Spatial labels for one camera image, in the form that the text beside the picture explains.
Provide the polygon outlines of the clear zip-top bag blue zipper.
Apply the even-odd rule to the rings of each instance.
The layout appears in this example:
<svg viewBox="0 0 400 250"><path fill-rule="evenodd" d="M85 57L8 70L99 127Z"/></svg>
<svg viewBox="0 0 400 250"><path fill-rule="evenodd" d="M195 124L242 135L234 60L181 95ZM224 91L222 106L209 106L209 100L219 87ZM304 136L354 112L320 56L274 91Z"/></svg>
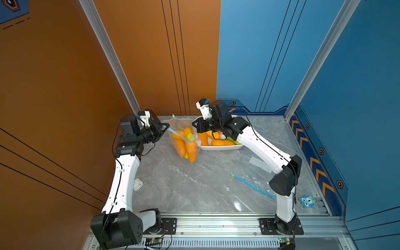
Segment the clear zip-top bag blue zipper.
<svg viewBox="0 0 400 250"><path fill-rule="evenodd" d="M200 149L197 143L197 130L192 126L194 119L172 115L171 119L164 122L170 125L169 137L177 154L189 162L195 162Z"/></svg>

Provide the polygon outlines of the large orange mango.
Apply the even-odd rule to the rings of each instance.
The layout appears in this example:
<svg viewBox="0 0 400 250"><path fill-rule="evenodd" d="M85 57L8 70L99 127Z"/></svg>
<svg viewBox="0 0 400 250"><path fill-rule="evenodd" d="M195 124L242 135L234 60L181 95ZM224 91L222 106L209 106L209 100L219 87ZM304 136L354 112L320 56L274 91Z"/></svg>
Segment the large orange mango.
<svg viewBox="0 0 400 250"><path fill-rule="evenodd" d="M180 136L180 135L176 135L176 134L172 134L172 141L174 144L174 147L178 153L178 155L181 158L184 158L186 150L185 150L185 145L186 145L186 140Z"/></svg>

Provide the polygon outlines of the yellow orange mango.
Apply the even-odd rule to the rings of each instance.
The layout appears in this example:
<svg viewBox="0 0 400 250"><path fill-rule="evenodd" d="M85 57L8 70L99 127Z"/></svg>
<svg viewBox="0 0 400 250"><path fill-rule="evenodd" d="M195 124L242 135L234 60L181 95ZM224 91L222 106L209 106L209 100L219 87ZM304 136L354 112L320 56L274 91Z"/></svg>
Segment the yellow orange mango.
<svg viewBox="0 0 400 250"><path fill-rule="evenodd" d="M189 128L189 127L185 128L183 133L184 133L185 139L188 142L193 142L195 140L195 133L192 128Z"/></svg>

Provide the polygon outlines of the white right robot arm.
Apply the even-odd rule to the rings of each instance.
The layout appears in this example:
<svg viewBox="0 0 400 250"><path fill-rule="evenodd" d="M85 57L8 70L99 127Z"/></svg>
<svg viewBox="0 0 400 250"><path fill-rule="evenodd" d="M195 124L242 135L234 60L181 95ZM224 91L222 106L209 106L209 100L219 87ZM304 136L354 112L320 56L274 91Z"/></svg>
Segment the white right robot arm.
<svg viewBox="0 0 400 250"><path fill-rule="evenodd" d="M250 149L274 173L269 185L276 193L275 230L279 234L294 235L300 225L294 205L301 173L301 157L291 156L275 147L256 132L247 117L233 117L227 104L221 100L210 102L208 99L201 99L196 107L202 115L192 122L198 133L222 132L224 136Z"/></svg>

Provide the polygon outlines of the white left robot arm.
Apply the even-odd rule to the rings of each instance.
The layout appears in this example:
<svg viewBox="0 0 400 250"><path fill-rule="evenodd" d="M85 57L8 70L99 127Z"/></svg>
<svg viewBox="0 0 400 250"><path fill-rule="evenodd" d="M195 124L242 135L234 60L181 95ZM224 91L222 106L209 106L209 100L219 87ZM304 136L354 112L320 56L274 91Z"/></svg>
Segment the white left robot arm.
<svg viewBox="0 0 400 250"><path fill-rule="evenodd" d="M91 220L91 230L102 250L139 244L145 231L157 232L162 218L157 208L133 211L132 197L144 146L156 143L170 127L159 121L143 123L138 118L120 123L122 134L114 151L115 173L108 199L100 215Z"/></svg>

